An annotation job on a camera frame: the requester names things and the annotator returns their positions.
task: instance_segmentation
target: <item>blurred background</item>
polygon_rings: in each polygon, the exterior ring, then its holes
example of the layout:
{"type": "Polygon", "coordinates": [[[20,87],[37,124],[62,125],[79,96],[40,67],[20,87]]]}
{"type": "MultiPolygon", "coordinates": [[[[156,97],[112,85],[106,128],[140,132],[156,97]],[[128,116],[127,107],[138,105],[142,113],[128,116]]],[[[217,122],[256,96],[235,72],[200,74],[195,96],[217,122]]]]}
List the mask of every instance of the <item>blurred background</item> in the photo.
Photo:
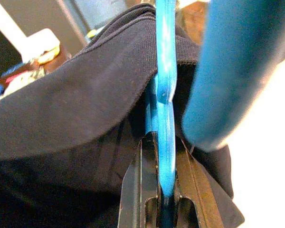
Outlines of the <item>blurred background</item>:
{"type": "MultiPolygon", "coordinates": [[[[0,0],[0,84],[23,71],[51,73],[117,14],[152,0],[0,0]]],[[[180,0],[176,21],[202,45],[209,1],[180,0]]],[[[285,227],[285,60],[228,144],[241,228],[285,227]]]]}

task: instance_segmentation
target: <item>dark knit garment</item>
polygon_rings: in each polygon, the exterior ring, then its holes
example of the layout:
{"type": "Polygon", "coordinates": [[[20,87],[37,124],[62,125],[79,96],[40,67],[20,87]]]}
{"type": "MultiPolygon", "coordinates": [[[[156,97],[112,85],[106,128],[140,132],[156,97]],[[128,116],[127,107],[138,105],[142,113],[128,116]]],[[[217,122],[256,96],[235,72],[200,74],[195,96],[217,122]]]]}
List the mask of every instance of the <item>dark knit garment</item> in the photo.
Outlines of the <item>dark knit garment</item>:
{"type": "MultiPolygon", "coordinates": [[[[199,47],[176,27],[177,135],[199,47]]],[[[155,75],[155,9],[112,20],[52,74],[0,100],[0,227],[114,227],[123,176],[144,136],[144,90],[155,75]]],[[[232,203],[228,147],[195,149],[224,226],[232,203]]]]}

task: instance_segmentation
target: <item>black fabric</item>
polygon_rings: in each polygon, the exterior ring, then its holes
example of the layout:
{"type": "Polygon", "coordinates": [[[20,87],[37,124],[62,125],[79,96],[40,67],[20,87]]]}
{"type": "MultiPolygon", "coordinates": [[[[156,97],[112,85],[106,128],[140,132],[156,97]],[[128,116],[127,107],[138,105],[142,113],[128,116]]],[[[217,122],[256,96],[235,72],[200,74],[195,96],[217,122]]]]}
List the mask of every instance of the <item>black fabric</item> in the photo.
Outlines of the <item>black fabric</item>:
{"type": "MultiPolygon", "coordinates": [[[[148,4],[125,11],[57,71],[0,100],[0,227],[116,225],[122,179],[144,135],[143,91],[157,70],[154,13],[148,4]]],[[[182,137],[199,47],[177,27],[176,50],[182,137]]],[[[232,191],[229,151],[202,153],[193,155],[214,178],[224,224],[235,227],[241,214],[222,194],[232,191]]]]}

